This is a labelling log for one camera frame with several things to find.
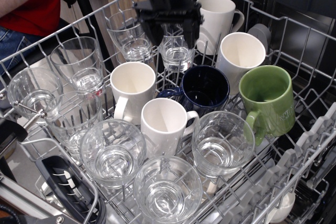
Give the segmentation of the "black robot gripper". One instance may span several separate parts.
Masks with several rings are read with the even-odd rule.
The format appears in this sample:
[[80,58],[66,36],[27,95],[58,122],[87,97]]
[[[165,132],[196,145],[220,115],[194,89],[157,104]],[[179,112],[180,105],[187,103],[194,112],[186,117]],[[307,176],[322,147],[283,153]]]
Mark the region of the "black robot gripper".
[[163,39],[159,23],[183,23],[183,36],[189,49],[193,49],[199,38],[203,16],[201,5],[193,0],[145,0],[133,5],[142,29],[154,46]]

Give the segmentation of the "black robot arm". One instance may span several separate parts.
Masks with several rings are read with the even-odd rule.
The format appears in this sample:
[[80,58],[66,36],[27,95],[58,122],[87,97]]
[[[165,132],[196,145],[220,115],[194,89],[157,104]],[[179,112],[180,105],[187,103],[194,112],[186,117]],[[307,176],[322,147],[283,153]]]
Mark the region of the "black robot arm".
[[195,47],[203,22],[201,4],[192,0],[145,0],[133,5],[138,21],[154,46],[163,40],[163,24],[179,24],[189,49]]

